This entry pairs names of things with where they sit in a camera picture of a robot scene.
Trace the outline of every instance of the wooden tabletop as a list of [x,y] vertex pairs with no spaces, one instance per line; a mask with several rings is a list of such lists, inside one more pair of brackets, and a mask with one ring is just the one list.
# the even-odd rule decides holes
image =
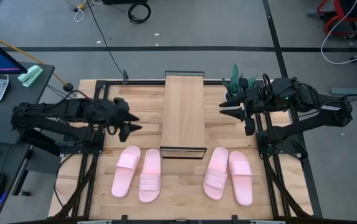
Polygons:
[[[93,97],[96,80],[81,80],[79,90]],[[218,107],[224,99],[225,89],[221,86],[204,86],[204,119],[206,125],[207,152],[203,160],[163,159],[161,193],[151,203],[142,203],[138,198],[139,174],[147,149],[159,149],[163,129],[164,85],[111,86],[109,99],[123,97],[130,105],[130,112],[141,120],[143,129],[130,135],[126,142],[118,136],[106,135],[104,151],[98,160],[95,186],[92,195],[90,219],[120,219],[128,215],[130,220],[158,219],[239,219],[272,218],[267,181],[262,160],[259,158],[255,136],[246,136],[244,123],[219,113]],[[287,113],[271,113],[277,126],[290,124]],[[131,189],[124,198],[111,194],[115,165],[122,150],[136,145],[141,148],[140,164],[135,172]],[[253,173],[253,204],[242,207],[235,201],[232,182],[229,177],[220,200],[211,200],[203,192],[202,183],[207,164],[215,147],[222,146],[229,152],[240,151],[249,159]],[[304,211],[312,214],[302,166],[300,161],[289,155],[279,155],[286,188]],[[60,169],[56,190],[65,203],[77,185],[81,155],[72,156]],[[278,209],[283,215],[280,194],[275,188]],[[86,190],[80,201],[79,214],[83,214]],[[49,215],[61,209],[54,195]]]

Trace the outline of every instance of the gray floor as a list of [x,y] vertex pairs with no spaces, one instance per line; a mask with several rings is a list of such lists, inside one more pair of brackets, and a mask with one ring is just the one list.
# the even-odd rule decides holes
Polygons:
[[[79,0],[70,0],[78,4]],[[319,0],[269,0],[281,47],[319,47],[323,24],[305,15]],[[262,1],[149,0],[152,16],[142,25],[110,6],[94,6],[95,17],[113,47],[243,46],[273,47]],[[127,10],[129,5],[119,5]],[[0,39],[18,47],[104,47],[90,11],[76,23],[63,0],[4,0],[0,7]],[[332,38],[326,47],[357,47],[357,42]],[[67,82],[120,78],[108,52],[31,52],[55,65]],[[30,61],[11,53],[17,60]],[[130,78],[163,78],[165,70],[200,70],[206,78],[228,78],[234,63],[245,77],[280,77],[274,52],[152,51],[113,52]],[[353,54],[328,53],[331,60]],[[283,53],[290,77],[313,85],[321,93],[332,86],[357,86],[357,64],[332,65],[319,53]],[[50,84],[60,88],[52,78]],[[59,96],[46,90],[42,101]],[[354,120],[345,128],[322,127],[306,132],[305,140],[325,218],[357,220],[357,102]],[[9,197],[0,223],[43,219],[48,214],[55,175],[32,172],[24,184],[31,197]]]

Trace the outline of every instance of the white wire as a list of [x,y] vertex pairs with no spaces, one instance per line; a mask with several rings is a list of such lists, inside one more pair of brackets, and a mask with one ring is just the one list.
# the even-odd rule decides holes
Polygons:
[[345,20],[348,15],[350,15],[350,13],[352,12],[352,10],[355,8],[355,6],[357,5],[357,0],[355,1],[353,7],[350,9],[350,11],[348,11],[347,15],[341,19],[341,21],[339,21],[333,28],[332,30],[329,32],[329,34],[326,36],[325,40],[323,41],[322,45],[321,45],[321,53],[322,53],[322,56],[325,58],[325,60],[329,63],[332,63],[334,65],[344,65],[344,64],[347,64],[347,63],[351,63],[351,62],[355,62],[357,61],[357,58],[356,59],[353,59],[353,60],[349,60],[348,62],[332,62],[330,61],[329,59],[327,59],[327,57],[325,56],[325,54],[323,53],[323,46],[325,45],[325,42],[328,40],[330,34],[333,32],[333,30],[336,28],[336,26],[338,26],[343,20]]
[[92,0],[92,3],[94,4],[103,4],[103,1],[101,1],[101,3],[96,3],[97,0]]
[[[78,11],[76,12],[76,15],[74,16],[74,21],[75,22],[81,22],[83,19],[84,19],[84,16],[85,16],[85,14],[84,14],[84,11],[83,10],[81,10],[81,9],[77,9]],[[77,20],[77,16],[78,16],[78,14],[80,14],[80,12],[83,14],[83,17],[81,17],[81,19],[79,19],[79,20]]]

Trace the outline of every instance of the pink slide sandal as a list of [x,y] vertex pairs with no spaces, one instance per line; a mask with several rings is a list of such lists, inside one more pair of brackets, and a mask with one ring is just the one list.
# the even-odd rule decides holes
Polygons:
[[142,173],[140,175],[139,198],[141,202],[154,201],[161,187],[161,158],[159,150],[149,149],[145,154]]
[[136,146],[129,146],[123,150],[116,164],[112,185],[113,196],[122,198],[128,193],[140,157],[141,149]]
[[219,200],[227,180],[228,151],[223,147],[214,149],[203,180],[203,189],[209,198]]
[[229,170],[236,202],[242,206],[250,205],[253,201],[253,193],[249,160],[241,152],[232,152],[229,154]]

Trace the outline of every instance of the black desk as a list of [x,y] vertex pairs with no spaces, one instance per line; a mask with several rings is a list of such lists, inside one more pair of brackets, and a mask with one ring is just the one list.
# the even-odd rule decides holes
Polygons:
[[[24,62],[21,64],[26,68],[38,65]],[[11,86],[0,102],[0,172],[7,175],[6,192],[0,201],[0,212],[30,148],[26,143],[17,143],[19,135],[11,130],[13,107],[21,102],[38,103],[54,71],[54,66],[51,65],[38,66],[44,71],[29,88],[22,86],[17,76],[10,75]]]
[[[26,68],[37,65],[23,62],[21,64]],[[0,143],[15,144],[19,140],[19,133],[16,130],[11,130],[12,109],[22,102],[37,103],[40,100],[55,69],[51,65],[40,65],[40,67],[44,71],[29,88],[24,87],[17,79],[19,75],[9,76],[11,85],[0,102]]]

